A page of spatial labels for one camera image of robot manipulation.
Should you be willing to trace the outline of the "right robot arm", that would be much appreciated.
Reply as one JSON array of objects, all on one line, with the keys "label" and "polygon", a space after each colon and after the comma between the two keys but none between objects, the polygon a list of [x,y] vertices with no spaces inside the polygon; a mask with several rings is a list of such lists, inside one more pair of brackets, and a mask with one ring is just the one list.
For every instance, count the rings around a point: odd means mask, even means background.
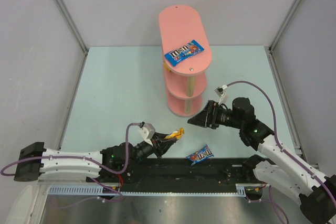
[{"label": "right robot arm", "polygon": [[275,131],[256,118],[248,98],[235,98],[231,109],[209,100],[187,122],[203,128],[238,129],[242,142],[258,151],[244,163],[257,180],[293,200],[311,223],[327,223],[335,217],[335,176],[327,176],[289,150]]}]

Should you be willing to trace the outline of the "yellow candy bag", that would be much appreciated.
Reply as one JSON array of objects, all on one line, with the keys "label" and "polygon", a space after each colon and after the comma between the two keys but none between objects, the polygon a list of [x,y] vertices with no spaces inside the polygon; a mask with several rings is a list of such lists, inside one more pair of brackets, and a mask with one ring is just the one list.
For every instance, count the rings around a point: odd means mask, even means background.
[{"label": "yellow candy bag", "polygon": [[167,135],[164,139],[165,140],[172,140],[172,139],[179,140],[184,135],[184,133],[185,133],[185,131],[181,127],[178,130],[176,130],[176,131],[172,132],[171,134]]}]

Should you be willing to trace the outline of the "yellow M&M bag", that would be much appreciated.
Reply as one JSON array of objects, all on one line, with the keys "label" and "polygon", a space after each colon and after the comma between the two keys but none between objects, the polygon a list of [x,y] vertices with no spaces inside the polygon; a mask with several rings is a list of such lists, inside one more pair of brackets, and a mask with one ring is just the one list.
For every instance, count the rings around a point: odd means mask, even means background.
[{"label": "yellow M&M bag", "polygon": [[171,69],[170,69],[169,66],[166,64],[166,62],[163,62],[163,66],[164,66],[164,68],[165,68],[168,72],[171,72]]}]

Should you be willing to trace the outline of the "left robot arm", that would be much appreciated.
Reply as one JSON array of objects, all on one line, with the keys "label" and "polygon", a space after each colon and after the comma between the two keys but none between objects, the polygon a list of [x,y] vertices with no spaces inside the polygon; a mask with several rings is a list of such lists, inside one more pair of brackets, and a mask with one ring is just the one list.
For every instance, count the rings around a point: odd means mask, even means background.
[{"label": "left robot arm", "polygon": [[114,175],[129,176],[134,166],[154,154],[161,158],[180,139],[180,134],[153,133],[139,144],[121,143],[101,151],[71,153],[44,147],[35,142],[19,154],[14,180],[87,180],[110,182]]}]

